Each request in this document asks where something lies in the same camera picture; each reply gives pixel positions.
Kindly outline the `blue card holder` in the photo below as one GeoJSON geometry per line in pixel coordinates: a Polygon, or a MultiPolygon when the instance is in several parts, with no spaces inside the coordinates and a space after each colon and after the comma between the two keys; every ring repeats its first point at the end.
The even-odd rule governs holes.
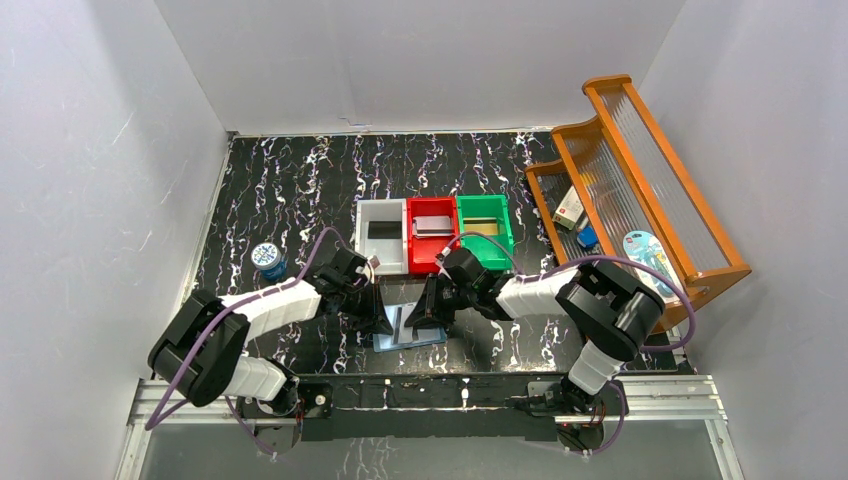
{"type": "Polygon", "coordinates": [[[414,307],[414,303],[406,303],[387,305],[384,308],[393,332],[389,335],[375,334],[372,336],[373,348],[376,353],[441,344],[447,341],[445,329],[442,327],[420,329],[405,326],[405,321],[414,307]]]}

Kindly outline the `white credit card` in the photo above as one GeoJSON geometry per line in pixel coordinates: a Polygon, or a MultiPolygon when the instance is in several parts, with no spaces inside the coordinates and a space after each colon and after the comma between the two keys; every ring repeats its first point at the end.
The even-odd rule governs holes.
{"type": "Polygon", "coordinates": [[[454,219],[449,215],[421,215],[412,219],[415,238],[452,237],[455,235],[454,219]]]}

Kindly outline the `red plastic bin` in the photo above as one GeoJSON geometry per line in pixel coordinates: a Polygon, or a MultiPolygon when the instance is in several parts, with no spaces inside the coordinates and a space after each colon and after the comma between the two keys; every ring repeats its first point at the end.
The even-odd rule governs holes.
{"type": "Polygon", "coordinates": [[[459,234],[458,210],[454,197],[411,197],[406,199],[407,260],[410,275],[437,273],[436,256],[448,242],[459,234]],[[455,235],[452,237],[415,238],[412,219],[421,215],[449,215],[454,219],[455,235]]]}

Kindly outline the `white plastic bin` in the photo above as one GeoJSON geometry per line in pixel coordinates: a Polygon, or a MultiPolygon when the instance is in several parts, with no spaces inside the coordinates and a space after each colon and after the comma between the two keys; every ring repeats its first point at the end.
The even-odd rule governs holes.
{"type": "Polygon", "coordinates": [[[368,259],[376,259],[378,276],[409,273],[407,233],[404,198],[357,202],[355,250],[368,259]]]}

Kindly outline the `green plastic bin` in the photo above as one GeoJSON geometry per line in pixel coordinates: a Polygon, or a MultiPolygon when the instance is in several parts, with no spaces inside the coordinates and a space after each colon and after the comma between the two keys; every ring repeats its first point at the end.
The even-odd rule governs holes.
{"type": "Polygon", "coordinates": [[[470,235],[461,239],[461,246],[470,250],[489,270],[510,269],[514,238],[507,198],[504,195],[461,195],[457,197],[457,212],[461,233],[477,232],[500,245],[496,247],[489,240],[470,235]]]}

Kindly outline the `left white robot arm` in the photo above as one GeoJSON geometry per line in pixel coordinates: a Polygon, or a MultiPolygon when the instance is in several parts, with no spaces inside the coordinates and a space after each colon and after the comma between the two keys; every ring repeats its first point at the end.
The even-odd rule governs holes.
{"type": "Polygon", "coordinates": [[[300,401],[298,377],[275,360],[244,355],[244,347],[287,325],[338,313],[356,331],[391,333],[375,282],[379,264],[374,255],[341,247],[302,279],[272,288],[229,297],[196,290],[151,348],[147,364],[196,407],[221,396],[243,397],[286,416],[300,401]]]}

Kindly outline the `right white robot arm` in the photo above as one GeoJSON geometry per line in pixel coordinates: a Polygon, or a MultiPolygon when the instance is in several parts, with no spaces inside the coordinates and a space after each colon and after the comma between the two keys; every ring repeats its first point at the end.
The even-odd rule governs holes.
{"type": "Polygon", "coordinates": [[[585,345],[562,381],[565,405],[590,413],[603,388],[632,361],[664,314],[664,300],[638,278],[607,259],[593,259],[549,275],[525,276],[485,268],[467,248],[450,251],[442,270],[427,277],[405,320],[407,328],[446,326],[459,310],[512,321],[534,315],[565,315],[585,345]]]}

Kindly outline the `black card in white bin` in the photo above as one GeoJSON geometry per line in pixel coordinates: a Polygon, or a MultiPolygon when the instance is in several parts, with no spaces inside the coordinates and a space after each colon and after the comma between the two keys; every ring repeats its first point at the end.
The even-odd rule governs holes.
{"type": "Polygon", "coordinates": [[[370,221],[367,225],[367,238],[373,240],[403,239],[403,223],[401,221],[370,221]]]}

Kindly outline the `gold card in green bin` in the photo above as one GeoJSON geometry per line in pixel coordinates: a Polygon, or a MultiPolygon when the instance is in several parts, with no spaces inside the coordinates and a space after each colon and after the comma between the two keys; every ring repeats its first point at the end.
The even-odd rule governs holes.
{"type": "Polygon", "coordinates": [[[468,217],[463,220],[465,232],[476,232],[488,236],[500,234],[500,226],[494,217],[468,217]]]}

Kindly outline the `blue round tape tin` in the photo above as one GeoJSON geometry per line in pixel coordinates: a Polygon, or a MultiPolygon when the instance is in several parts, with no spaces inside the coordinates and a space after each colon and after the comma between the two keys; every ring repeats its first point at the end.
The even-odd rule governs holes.
{"type": "Polygon", "coordinates": [[[280,249],[271,242],[256,245],[250,254],[250,260],[261,277],[269,282],[281,280],[286,273],[286,263],[280,249]]]}

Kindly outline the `small blue object on shelf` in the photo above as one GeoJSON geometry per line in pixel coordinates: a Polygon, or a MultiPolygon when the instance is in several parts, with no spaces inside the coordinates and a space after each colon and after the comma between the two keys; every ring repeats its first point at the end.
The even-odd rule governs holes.
{"type": "Polygon", "coordinates": [[[581,229],[576,237],[578,245],[584,250],[593,250],[599,245],[599,238],[591,226],[581,229]]]}

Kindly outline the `small red white box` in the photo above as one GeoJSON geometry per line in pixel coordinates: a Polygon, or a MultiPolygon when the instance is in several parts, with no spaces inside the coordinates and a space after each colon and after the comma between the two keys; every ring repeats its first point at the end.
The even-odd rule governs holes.
{"type": "Polygon", "coordinates": [[[556,206],[552,220],[557,225],[573,230],[583,217],[584,212],[585,209],[577,190],[574,186],[571,186],[556,206]]]}

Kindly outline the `blue blister pack toy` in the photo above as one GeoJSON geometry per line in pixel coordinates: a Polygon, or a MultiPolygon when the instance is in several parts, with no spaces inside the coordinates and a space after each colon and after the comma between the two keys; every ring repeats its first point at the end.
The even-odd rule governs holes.
{"type": "MultiPolygon", "coordinates": [[[[624,236],[622,246],[629,260],[657,271],[663,278],[672,281],[678,289],[683,290],[661,242],[652,233],[642,230],[631,231],[624,236]]],[[[639,269],[636,270],[636,273],[640,280],[651,287],[667,304],[679,300],[678,296],[664,281],[639,269]]]]}

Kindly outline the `orange wooden shelf rack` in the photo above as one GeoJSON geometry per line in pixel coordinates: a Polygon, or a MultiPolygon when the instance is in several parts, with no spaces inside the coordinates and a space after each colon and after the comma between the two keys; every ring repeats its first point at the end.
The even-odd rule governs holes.
{"type": "Polygon", "coordinates": [[[594,116],[554,128],[557,159],[525,175],[558,263],[585,256],[575,231],[554,220],[574,191],[598,236],[597,251],[623,257],[637,231],[653,235],[694,309],[750,274],[731,237],[625,74],[582,87],[594,116]]]}

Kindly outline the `aluminium rail frame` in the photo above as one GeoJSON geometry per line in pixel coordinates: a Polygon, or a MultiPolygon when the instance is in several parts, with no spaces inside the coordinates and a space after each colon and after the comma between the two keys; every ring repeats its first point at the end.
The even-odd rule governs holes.
{"type": "MultiPolygon", "coordinates": [[[[153,418],[160,425],[230,425],[243,421],[250,434],[261,429],[255,421],[237,411],[240,400],[219,398],[204,407],[196,407],[175,393],[161,400],[167,383],[143,380],[136,390],[131,407],[125,445],[116,473],[119,479],[138,479],[147,454],[153,418]]],[[[728,418],[716,384],[710,375],[664,375],[648,372],[626,372],[602,391],[608,421],[702,421],[721,476],[741,479],[744,474],[728,429],[728,418]]]]}

